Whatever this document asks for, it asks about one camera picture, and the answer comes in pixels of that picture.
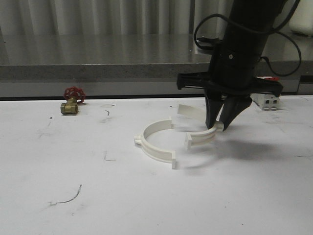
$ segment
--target thin black wire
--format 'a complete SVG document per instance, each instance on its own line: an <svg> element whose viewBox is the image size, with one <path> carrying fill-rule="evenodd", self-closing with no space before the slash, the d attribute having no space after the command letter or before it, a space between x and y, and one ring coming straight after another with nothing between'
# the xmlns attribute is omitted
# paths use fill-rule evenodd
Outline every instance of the thin black wire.
<svg viewBox="0 0 313 235"><path fill-rule="evenodd" d="M209 15L207 17L205 17L202 21L200 21L200 23L197 25L196 27L196 30L194 32L194 42L195 44L197 45L197 47L199 47L200 49L203 49L203 50L206 50L206 49L212 49L212 47L208 47L208 46L201 46L199 43L198 43L198 40L197 40L197 32L198 30L200 29L200 27L209 19L211 18L214 18L214 17L219 17L219 18L222 18L223 20L225 20L227 23L229 23L230 25L233 25L237 28L240 28L244 31L247 31L249 33L253 33L253 34L258 34L258 35L270 35L270 34L273 34L273 33L277 33L279 35L282 35L283 37L287 38L290 42L292 42L292 44L295 46L295 48L297 49L298 51L298 55L299 55L299 64L298 66L292 71L292 72L289 72L289 73L286 73L286 74L281 74L281 73L277 73L273 70L272 66L270 65L270 62L269 62L269 58L266 57L266 56L262 56L261 58L264 59L269 67L269 69L272 71L272 73L274 73L275 75L277 76L281 76L281 77L285 77L285 76L289 76L289 75L292 75L293 73L295 73L300 65L301 65L301 61L302 61L302 56L301 56L301 51L300 51L300 48L299 46L297 45L297 43L289 36L287 36L286 34L282 33L282 32L279 32L280 29L282 29L286 24L287 22L291 19L291 17L293 16L298 4L299 4L300 0L296 0L290 10L290 12L288 13L288 15L286 16L286 18L276 27L276 28L273 28L269 31L264 31L264 32L261 32L261 31L256 31L256 30L253 30L253 29L250 29L250 28L247 28L247 27L244 27L232 20L230 20L229 18L227 18L226 16L224 15L221 15L221 14L212 14L212 15Z"/></svg>
<svg viewBox="0 0 313 235"><path fill-rule="evenodd" d="M80 186L79 186L78 192L77 192L77 194L76 194L75 197L73 197L72 199L70 199L70 200L68 200L68 201L65 201L65 202L56 202L55 204L60 204L60 203L66 203L66 202L73 201L73 200L78 196L78 194L79 194L80 189L82 188L82 186L83 186L83 185L80 185Z"/></svg>
<svg viewBox="0 0 313 235"><path fill-rule="evenodd" d="M293 45L294 45L295 48L297 49L298 55L299 55L299 63L298 63L298 66L297 66L293 71L291 71L291 72L289 72L289 73L281 74L281 73L277 73L277 72L275 72L275 71L273 70L272 66L270 65L270 62L269 62L269 58L268 58L268 57L266 57L266 56L261 56L261 58L265 60L265 62L267 63L267 65L268 65L269 69L272 71L272 73L274 73L275 75L277 75L277 76L279 76L279 77L287 77L287 76L289 76L289 75L292 75L293 73L295 73L295 72L299 69L299 67L300 67L300 65L301 65L301 61L302 61L301 51L300 51L300 48L299 48L299 46L297 45L297 43L296 43L291 37L289 37L288 35L286 35L286 34L284 34L284 33L282 33L282 32L276 32L276 33L279 34L279 35L282 35L283 37L287 38L289 41L291 41L291 42L293 43Z"/></svg>
<svg viewBox="0 0 313 235"><path fill-rule="evenodd" d="M200 21L200 23L197 25L196 27L196 30L194 32L194 41L195 41L195 44L201 48L201 45L197 42L197 32L199 30L199 28L206 22L208 21L209 19L211 18L214 18L214 17L219 17L221 19L223 19L224 21L226 21L227 23L229 23L230 25L233 25L233 26L236 26L237 28L240 28L244 31L247 31L249 33L254 33L254 34L258 34L258 35L270 35L270 34L273 34L273 33L276 33L278 32L280 29L282 29L287 23L288 21L291 19L291 17L293 16L295 10L297 9L297 6L299 4L300 0L296 0L290 10L290 12L288 13L288 15L286 16L286 18L276 27L276 28L273 28L269 31L257 31L257 30L253 30L253 29L250 29L250 28L247 28L245 26L242 26L241 24L238 24L232 20L230 20L229 18L227 18L226 16L224 15L221 15L221 14L212 14L212 15L209 15L207 17L205 17L202 21Z"/></svg>

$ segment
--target white semicircular bracket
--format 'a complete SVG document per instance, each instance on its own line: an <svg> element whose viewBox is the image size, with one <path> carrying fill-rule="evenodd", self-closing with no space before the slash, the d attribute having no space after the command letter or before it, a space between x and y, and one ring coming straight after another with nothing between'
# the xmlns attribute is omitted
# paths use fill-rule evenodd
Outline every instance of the white semicircular bracket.
<svg viewBox="0 0 313 235"><path fill-rule="evenodd" d="M135 144L141 146L141 149L151 158L164 162L164 163L171 163L172 169L176 169L176 156L174 150L167 150L158 148L147 141L147 137L151 134L162 131L172 129L172 119L169 117L165 120L160 120L149 124L144 131L140 135L134 136Z"/></svg>
<svg viewBox="0 0 313 235"><path fill-rule="evenodd" d="M206 120L205 110L194 106L179 104L177 113L204 123ZM216 132L221 132L223 129L224 124L220 121L216 121L214 126L208 130L200 132L186 132L185 147L190 149L191 146L211 142L214 140Z"/></svg>

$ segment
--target white plastic block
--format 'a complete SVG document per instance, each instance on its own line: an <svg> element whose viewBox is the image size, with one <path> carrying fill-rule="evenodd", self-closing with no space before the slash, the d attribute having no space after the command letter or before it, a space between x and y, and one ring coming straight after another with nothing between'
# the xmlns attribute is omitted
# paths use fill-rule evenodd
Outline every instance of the white plastic block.
<svg viewBox="0 0 313 235"><path fill-rule="evenodd" d="M262 110L277 110L279 98L273 94L251 94L251 98Z"/></svg>

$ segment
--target white tabletop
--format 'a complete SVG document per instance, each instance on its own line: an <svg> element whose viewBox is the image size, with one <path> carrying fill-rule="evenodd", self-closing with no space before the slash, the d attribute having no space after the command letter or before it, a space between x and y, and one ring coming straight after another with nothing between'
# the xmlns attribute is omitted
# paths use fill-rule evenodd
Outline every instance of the white tabletop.
<svg viewBox="0 0 313 235"><path fill-rule="evenodd" d="M76 116L61 103L0 102L0 235L313 233L312 96L253 104L190 150L185 132L205 124L177 106L204 98L86 100ZM149 141L176 151L176 170L133 139L169 116Z"/></svg>

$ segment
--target gate valve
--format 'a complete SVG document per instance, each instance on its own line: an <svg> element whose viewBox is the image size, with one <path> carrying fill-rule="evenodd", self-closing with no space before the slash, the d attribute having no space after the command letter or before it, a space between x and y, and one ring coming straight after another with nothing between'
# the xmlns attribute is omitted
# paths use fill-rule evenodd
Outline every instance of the gate valve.
<svg viewBox="0 0 313 235"><path fill-rule="evenodd" d="M63 97L67 100L67 102L66 104L61 104L61 113L63 115L68 115L78 113L78 104L82 104L84 102L86 95L83 92L83 89L70 87L66 88Z"/></svg>

